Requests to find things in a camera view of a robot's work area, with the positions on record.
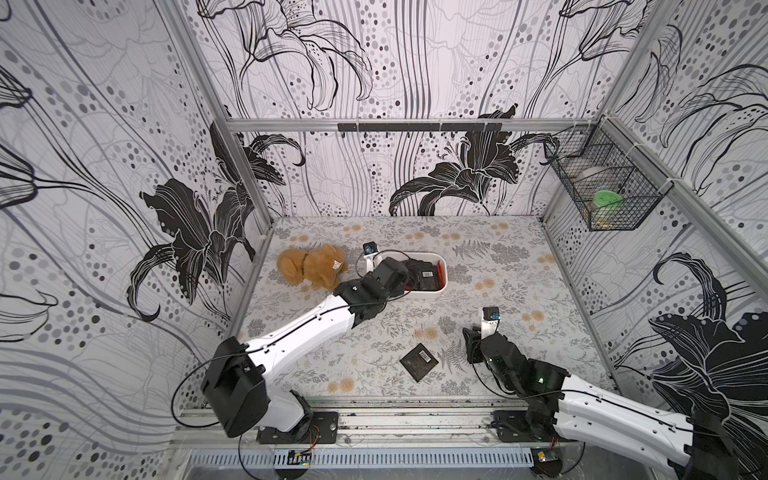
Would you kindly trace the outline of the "black tea bag sachet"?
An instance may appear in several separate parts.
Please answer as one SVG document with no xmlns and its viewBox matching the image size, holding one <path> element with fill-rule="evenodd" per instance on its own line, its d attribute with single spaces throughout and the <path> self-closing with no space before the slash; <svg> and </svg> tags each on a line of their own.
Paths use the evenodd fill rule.
<svg viewBox="0 0 768 480">
<path fill-rule="evenodd" d="M 409 291 L 438 291 L 440 289 L 438 266 L 416 259 L 408 259 L 404 265 L 408 270 L 406 289 Z"/>
</svg>

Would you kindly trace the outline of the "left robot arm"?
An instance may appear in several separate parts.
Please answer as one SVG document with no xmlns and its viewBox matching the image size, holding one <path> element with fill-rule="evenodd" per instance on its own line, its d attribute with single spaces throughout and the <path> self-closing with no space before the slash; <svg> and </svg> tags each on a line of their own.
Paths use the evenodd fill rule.
<svg viewBox="0 0 768 480">
<path fill-rule="evenodd" d="M 276 378 L 318 346 L 375 318 L 389 300 L 405 293 L 408 278 L 404 263 L 386 258 L 363 277 L 340 283 L 281 328 L 244 343 L 224 340 L 201 389 L 227 437 L 264 428 L 294 441 L 307 438 L 314 412 L 298 392 L 276 387 Z"/>
</svg>

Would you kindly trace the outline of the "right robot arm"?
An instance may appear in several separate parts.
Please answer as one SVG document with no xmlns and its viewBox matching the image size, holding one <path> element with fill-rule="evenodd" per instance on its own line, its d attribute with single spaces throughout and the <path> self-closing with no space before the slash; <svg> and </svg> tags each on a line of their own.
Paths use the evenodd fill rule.
<svg viewBox="0 0 768 480">
<path fill-rule="evenodd" d="M 601 389 L 556 365 L 526 357 L 506 336 L 479 326 L 462 331 L 467 360 L 484 365 L 493 394 L 521 400 L 523 411 L 497 410 L 491 426 L 506 443 L 578 441 L 624 456 L 678 479 L 764 479 L 767 445 L 751 460 L 724 420 L 695 409 L 681 414 Z"/>
</svg>

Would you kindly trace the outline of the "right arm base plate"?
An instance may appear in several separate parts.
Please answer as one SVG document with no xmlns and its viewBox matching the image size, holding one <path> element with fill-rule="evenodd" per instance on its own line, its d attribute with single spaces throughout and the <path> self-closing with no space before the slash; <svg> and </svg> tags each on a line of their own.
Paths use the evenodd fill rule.
<svg viewBox="0 0 768 480">
<path fill-rule="evenodd" d="M 492 412 L 490 428 L 496 432 L 502 443 L 542 442 L 556 445 L 570 442 L 553 430 L 543 426 L 531 426 L 526 420 L 526 413 L 520 410 L 496 410 Z"/>
</svg>

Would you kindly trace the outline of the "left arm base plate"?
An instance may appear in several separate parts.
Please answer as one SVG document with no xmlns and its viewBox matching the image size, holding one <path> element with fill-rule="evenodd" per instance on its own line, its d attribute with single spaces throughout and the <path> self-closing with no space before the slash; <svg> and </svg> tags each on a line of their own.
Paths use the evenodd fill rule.
<svg viewBox="0 0 768 480">
<path fill-rule="evenodd" d="M 288 432 L 272 427 L 261 427 L 257 441 L 263 445 L 325 445 L 337 439 L 339 414 L 335 411 L 314 412 Z"/>
</svg>

